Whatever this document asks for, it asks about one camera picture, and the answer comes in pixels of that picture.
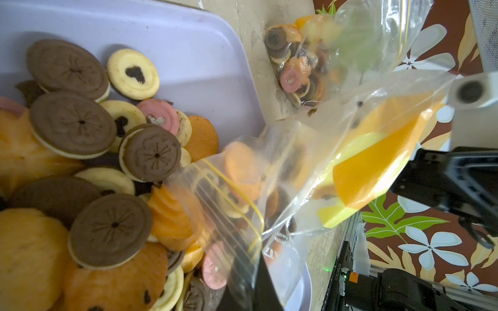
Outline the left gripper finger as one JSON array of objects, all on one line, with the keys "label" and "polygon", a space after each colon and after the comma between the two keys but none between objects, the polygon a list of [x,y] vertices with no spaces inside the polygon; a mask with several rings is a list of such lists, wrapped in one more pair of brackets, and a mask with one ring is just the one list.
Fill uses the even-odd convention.
[{"label": "left gripper finger", "polygon": [[255,281],[255,292],[252,296],[250,306],[242,306],[236,301],[229,290],[226,290],[217,310],[243,311],[243,310],[271,310],[284,311],[274,285],[267,264],[263,257],[259,260],[258,275]]}]

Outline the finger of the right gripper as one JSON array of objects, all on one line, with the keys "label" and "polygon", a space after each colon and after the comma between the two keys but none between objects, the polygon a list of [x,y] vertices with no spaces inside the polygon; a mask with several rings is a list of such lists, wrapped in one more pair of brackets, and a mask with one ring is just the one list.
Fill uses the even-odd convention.
[{"label": "finger of the right gripper", "polygon": [[465,218],[497,217],[497,150],[420,149],[390,192]]},{"label": "finger of the right gripper", "polygon": [[469,235],[486,249],[494,249],[497,244],[482,231],[475,229],[474,225],[479,225],[493,236],[497,236],[497,211],[488,210],[488,206],[473,206],[456,196],[443,194],[439,202],[439,208],[445,213],[458,216],[459,225],[464,228]]}]

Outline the clear bag of donuts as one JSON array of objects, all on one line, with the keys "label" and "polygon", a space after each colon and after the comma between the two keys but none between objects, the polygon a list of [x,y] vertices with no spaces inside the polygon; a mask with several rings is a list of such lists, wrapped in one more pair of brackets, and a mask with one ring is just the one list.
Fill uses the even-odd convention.
[{"label": "clear bag of donuts", "polygon": [[[388,73],[258,137],[239,137],[166,180],[238,303],[250,306],[259,260],[290,221],[293,242],[301,242],[387,192],[454,79],[436,70]],[[292,251],[265,260],[282,306],[306,257]]]}]

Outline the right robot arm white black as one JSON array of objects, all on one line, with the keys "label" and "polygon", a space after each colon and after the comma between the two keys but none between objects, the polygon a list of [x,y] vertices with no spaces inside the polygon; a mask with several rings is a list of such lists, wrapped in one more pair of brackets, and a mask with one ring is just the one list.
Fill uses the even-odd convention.
[{"label": "right robot arm white black", "polygon": [[[497,150],[459,146],[451,152],[420,149],[390,192],[445,213],[487,250],[497,243]],[[429,282],[390,268],[372,277],[352,269],[350,243],[342,245],[324,310],[465,310]]]}]

